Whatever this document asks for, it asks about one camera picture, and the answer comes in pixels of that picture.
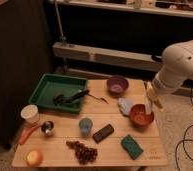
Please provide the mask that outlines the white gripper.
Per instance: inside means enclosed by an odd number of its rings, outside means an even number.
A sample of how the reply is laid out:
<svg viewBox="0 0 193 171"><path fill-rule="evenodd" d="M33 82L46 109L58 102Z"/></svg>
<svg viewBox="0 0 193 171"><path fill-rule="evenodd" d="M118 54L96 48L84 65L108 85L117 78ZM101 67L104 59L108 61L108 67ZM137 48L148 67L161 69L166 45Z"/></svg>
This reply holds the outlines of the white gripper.
<svg viewBox="0 0 193 171"><path fill-rule="evenodd" d="M177 88L177 84L175 83L174 79L171 77L170 74L158 72L155 75L152 82L147 82L147 87L146 87L147 97L151 102L153 102L154 99L153 99L152 90L154 90L155 96L159 98L163 94L173 93L176 90L176 88ZM164 111L163 105L161 104L159 99L156 99L154 101L154 104L161 112Z"/></svg>

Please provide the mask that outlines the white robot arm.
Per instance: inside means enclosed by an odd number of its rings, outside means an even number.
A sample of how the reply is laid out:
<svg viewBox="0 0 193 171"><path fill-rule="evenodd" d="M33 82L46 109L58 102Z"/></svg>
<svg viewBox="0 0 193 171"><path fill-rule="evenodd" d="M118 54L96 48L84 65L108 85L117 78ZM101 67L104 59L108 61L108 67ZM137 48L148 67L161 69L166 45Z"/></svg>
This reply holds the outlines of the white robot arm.
<svg viewBox="0 0 193 171"><path fill-rule="evenodd" d="M185 80L193 80L193 40L175 43L162 53L163 66L146 85L146 113L153 105L163 109L159 96L175 92Z"/></svg>

